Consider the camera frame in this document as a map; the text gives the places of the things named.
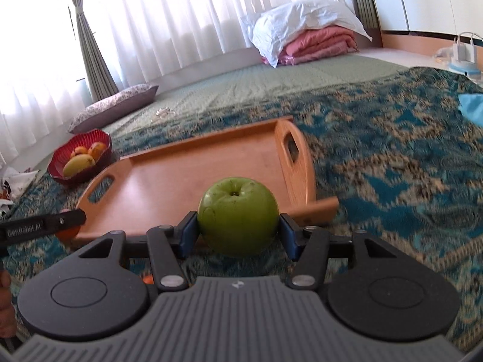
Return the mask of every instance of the folded pink blanket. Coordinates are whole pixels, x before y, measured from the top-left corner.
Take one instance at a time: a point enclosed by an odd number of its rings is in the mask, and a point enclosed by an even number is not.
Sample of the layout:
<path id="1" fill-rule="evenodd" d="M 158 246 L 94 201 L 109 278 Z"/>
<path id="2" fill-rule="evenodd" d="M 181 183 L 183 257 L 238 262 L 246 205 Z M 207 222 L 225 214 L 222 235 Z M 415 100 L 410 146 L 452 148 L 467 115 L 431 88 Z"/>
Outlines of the folded pink blanket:
<path id="1" fill-rule="evenodd" d="M 297 65 L 355 51 L 357 43 L 353 31 L 340 26 L 329 26 L 301 33 L 283 48 L 278 63 Z M 267 64 L 265 58 L 262 58 L 262 61 Z"/>

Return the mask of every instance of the floral pillow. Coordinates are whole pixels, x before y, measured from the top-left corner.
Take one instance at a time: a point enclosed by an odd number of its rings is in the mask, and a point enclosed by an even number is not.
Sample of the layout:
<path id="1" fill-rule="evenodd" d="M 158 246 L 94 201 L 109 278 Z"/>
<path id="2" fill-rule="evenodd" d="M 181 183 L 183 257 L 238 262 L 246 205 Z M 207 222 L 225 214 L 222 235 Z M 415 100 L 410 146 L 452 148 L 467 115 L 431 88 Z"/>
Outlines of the floral pillow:
<path id="1" fill-rule="evenodd" d="M 154 101 L 158 86 L 136 84 L 81 111 L 71 123 L 69 132 L 78 134 L 103 128 Z"/>

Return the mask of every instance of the sheer curtain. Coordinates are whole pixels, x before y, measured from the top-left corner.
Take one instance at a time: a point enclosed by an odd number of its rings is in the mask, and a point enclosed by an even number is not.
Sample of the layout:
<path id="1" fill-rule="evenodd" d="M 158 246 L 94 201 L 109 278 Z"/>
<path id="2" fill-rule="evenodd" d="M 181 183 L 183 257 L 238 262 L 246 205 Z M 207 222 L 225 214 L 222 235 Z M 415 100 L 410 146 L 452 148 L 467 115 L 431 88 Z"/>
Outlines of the sheer curtain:
<path id="1" fill-rule="evenodd" d="M 240 17 L 297 0 L 84 0 L 114 79 L 126 87 L 250 46 Z M 341 0 L 353 10 L 352 0 Z"/>
<path id="2" fill-rule="evenodd" d="M 68 0 L 0 0 L 0 165 L 85 105 Z"/>

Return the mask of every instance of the red bowl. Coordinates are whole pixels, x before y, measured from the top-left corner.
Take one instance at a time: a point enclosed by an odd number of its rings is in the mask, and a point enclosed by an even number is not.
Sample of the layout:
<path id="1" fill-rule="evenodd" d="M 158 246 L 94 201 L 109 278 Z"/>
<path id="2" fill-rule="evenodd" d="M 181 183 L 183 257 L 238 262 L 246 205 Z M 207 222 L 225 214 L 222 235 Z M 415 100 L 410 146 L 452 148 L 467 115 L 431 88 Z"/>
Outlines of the red bowl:
<path id="1" fill-rule="evenodd" d="M 89 149 L 89 147 L 96 141 L 100 141 L 101 143 L 104 143 L 106 145 L 106 149 L 101 154 L 96 164 L 82 170 L 81 172 L 78 172 L 72 177 L 64 177 L 64 166 L 71 159 L 71 152 L 74 150 L 74 148 L 78 146 L 84 146 Z M 112 141 L 110 140 L 109 134 L 105 133 L 100 129 L 93 129 L 90 132 L 75 135 L 62 147 L 57 148 L 54 152 L 54 155 L 52 156 L 52 160 L 47 167 L 47 171 L 55 181 L 63 185 L 71 186 L 75 184 L 80 184 L 82 182 L 89 181 L 91 178 L 95 177 L 103 168 L 105 168 L 110 163 L 112 151 Z"/>

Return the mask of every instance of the teal floral blanket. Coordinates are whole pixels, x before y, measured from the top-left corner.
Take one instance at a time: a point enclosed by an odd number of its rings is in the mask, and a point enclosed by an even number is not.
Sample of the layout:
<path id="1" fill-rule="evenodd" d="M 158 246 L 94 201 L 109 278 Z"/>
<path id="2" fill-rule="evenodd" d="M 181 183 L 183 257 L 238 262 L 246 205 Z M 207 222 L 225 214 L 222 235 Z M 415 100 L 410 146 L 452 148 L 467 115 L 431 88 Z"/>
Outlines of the teal floral blanket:
<path id="1" fill-rule="evenodd" d="M 446 277 L 461 294 L 447 334 L 462 351 L 483 338 L 483 130 L 458 111 L 458 94 L 479 93 L 467 78 L 412 68 L 376 81 L 339 85 L 212 110 L 113 138 L 117 156 L 263 119 L 292 115 L 312 152 L 319 198 L 336 195 L 330 226 L 364 228 Z M 12 219 L 74 208 L 86 185 L 66 189 L 44 175 L 23 195 Z M 55 238 L 9 249 L 4 260 L 17 285 L 68 254 Z M 200 251 L 180 263 L 199 275 L 287 276 L 279 243 L 243 260 Z M 149 272 L 146 261 L 131 270 Z M 330 263 L 330 275 L 344 262 Z"/>

